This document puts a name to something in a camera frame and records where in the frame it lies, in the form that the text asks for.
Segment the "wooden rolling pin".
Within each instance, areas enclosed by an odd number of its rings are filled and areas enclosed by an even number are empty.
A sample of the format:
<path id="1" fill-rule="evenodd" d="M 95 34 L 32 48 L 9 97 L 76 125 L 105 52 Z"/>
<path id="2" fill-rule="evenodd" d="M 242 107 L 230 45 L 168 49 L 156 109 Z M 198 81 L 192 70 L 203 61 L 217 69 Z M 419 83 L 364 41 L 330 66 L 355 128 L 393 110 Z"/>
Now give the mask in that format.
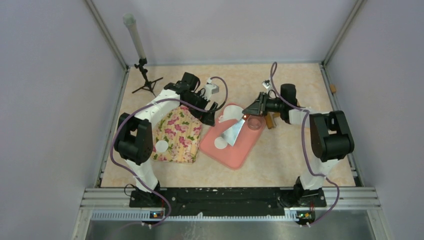
<path id="1" fill-rule="evenodd" d="M 264 117 L 266 126 L 269 130 L 277 127 L 276 119 L 280 117 L 279 112 L 268 112 Z"/>

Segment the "white dough ball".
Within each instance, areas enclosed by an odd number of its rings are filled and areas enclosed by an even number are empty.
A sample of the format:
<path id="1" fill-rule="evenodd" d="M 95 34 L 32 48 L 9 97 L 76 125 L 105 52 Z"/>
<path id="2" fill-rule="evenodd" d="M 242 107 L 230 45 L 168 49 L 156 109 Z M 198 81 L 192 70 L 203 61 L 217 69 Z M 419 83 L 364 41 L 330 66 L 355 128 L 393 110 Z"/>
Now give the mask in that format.
<path id="1" fill-rule="evenodd" d="M 239 121 L 243 117 L 242 111 L 243 108 L 241 106 L 236 104 L 229 104 L 223 109 L 221 116 L 218 117 L 218 122 L 223 123 L 229 120 Z"/>

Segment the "pink silicone mat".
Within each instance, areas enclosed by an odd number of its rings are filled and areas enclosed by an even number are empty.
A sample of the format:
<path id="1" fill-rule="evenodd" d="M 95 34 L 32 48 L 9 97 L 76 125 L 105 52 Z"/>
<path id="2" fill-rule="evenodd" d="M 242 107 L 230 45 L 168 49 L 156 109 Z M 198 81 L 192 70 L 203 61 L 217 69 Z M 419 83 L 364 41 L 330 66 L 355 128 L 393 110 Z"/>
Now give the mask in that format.
<path id="1" fill-rule="evenodd" d="M 240 105 L 227 104 L 199 144 L 202 153 L 232 170 L 238 170 L 244 164 L 266 126 L 263 117 L 249 116 L 241 125 L 235 143 L 229 144 L 221 134 L 242 118 L 242 110 Z"/>

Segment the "newly cut round wrapper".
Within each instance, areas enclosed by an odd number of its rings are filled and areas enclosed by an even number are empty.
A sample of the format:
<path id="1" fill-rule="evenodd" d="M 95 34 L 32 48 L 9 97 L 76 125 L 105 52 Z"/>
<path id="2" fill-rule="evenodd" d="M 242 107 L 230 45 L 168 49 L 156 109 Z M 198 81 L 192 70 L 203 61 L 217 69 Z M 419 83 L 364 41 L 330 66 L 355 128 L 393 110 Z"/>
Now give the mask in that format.
<path id="1" fill-rule="evenodd" d="M 214 146 L 216 149 L 222 150 L 228 146 L 228 142 L 225 139 L 223 139 L 221 136 L 219 136 L 214 140 Z"/>

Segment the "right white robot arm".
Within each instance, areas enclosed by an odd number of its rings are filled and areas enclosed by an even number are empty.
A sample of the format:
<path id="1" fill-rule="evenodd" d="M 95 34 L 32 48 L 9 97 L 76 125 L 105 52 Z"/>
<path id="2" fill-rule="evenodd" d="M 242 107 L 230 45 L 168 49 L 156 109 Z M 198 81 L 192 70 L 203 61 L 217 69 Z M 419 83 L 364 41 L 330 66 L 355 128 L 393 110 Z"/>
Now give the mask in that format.
<path id="1" fill-rule="evenodd" d="M 291 83 L 282 84 L 280 93 L 274 98 L 268 93 L 260 92 L 256 100 L 242 112 L 250 116 L 279 113 L 287 124 L 301 126 L 303 141 L 306 138 L 305 129 L 309 128 L 314 157 L 307 159 L 307 169 L 297 178 L 291 194 L 291 198 L 299 206 L 307 206 L 313 198 L 319 196 L 329 172 L 355 148 L 344 112 L 336 110 L 314 113 L 300 107 L 296 87 Z"/>

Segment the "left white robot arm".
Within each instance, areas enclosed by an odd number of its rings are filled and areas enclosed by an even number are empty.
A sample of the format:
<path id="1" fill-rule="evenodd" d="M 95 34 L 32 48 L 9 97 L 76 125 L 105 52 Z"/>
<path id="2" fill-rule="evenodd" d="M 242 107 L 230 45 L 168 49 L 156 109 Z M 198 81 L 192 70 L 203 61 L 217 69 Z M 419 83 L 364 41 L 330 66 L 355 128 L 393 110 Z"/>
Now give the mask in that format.
<path id="1" fill-rule="evenodd" d="M 211 96 L 219 92 L 218 85 L 209 79 L 197 89 L 200 79 L 192 73 L 185 72 L 176 83 L 168 83 L 163 90 L 146 106 L 135 112 L 123 113 L 110 147 L 110 155 L 117 152 L 126 165 L 122 168 L 129 171 L 136 179 L 136 187 L 142 191 L 141 200 L 149 207 L 160 202 L 160 193 L 155 190 L 159 181 L 155 176 L 151 155 L 154 150 L 153 128 L 172 110 L 180 106 L 188 108 L 189 113 L 202 124 L 213 127 L 215 113 L 221 107 L 214 102 L 210 109 Z"/>

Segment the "floral rectangular tray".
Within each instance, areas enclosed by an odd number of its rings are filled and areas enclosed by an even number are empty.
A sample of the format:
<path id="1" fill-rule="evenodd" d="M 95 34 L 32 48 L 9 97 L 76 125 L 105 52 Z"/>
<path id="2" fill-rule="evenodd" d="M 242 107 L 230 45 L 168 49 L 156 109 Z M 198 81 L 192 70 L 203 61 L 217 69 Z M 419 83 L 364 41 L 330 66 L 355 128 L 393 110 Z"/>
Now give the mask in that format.
<path id="1" fill-rule="evenodd" d="M 152 159 L 158 162 L 193 164 L 197 159 L 202 128 L 202 123 L 192 116 L 188 107 L 173 109 L 155 127 Z M 155 144 L 159 140 L 168 142 L 166 152 L 156 152 Z"/>

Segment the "small cork piece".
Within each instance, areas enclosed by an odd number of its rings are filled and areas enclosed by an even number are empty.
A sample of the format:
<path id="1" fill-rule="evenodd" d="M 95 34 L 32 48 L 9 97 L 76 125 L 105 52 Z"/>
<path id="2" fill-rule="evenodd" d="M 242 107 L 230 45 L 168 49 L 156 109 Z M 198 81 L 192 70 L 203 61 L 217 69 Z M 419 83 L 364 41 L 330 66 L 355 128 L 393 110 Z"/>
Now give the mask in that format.
<path id="1" fill-rule="evenodd" d="M 337 92 L 336 86 L 334 84 L 330 84 L 329 89 L 332 94 L 335 94 Z"/>

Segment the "black tripod with tube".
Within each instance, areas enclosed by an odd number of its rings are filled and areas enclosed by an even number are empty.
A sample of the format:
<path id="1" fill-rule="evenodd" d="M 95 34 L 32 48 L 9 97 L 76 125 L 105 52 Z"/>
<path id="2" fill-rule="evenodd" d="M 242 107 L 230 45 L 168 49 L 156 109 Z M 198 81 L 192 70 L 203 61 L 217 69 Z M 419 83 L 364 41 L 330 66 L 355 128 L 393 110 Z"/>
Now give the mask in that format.
<path id="1" fill-rule="evenodd" d="M 148 79 L 147 73 L 148 70 L 145 69 L 145 65 L 148 63 L 147 61 L 147 56 L 137 29 L 137 21 L 134 17 L 134 15 L 132 13 L 126 13 L 123 15 L 123 23 L 126 26 L 126 28 L 128 29 L 128 32 L 130 34 L 131 40 L 134 44 L 135 50 L 137 52 L 138 55 L 138 64 L 134 64 L 134 67 L 136 69 L 138 69 L 144 79 L 144 84 L 143 86 L 137 88 L 136 90 L 134 90 L 132 92 L 132 94 L 140 91 L 140 90 L 145 90 L 148 91 L 150 93 L 152 93 L 154 96 L 156 96 L 156 94 L 154 93 L 154 88 L 156 86 L 156 83 L 160 80 L 162 80 L 163 78 L 160 77 L 156 80 L 150 81 Z"/>

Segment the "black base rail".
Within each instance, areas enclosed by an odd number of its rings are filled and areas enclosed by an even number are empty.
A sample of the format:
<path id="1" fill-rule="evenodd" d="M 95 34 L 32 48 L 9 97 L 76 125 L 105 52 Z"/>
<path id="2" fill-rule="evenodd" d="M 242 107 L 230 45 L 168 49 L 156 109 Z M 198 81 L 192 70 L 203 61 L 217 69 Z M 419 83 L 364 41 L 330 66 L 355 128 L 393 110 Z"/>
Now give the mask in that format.
<path id="1" fill-rule="evenodd" d="M 288 208 L 327 207 L 324 191 L 297 187 L 169 187 L 158 194 L 136 189 L 131 192 L 131 208 L 170 210 L 172 217 L 265 217 L 283 216 Z"/>

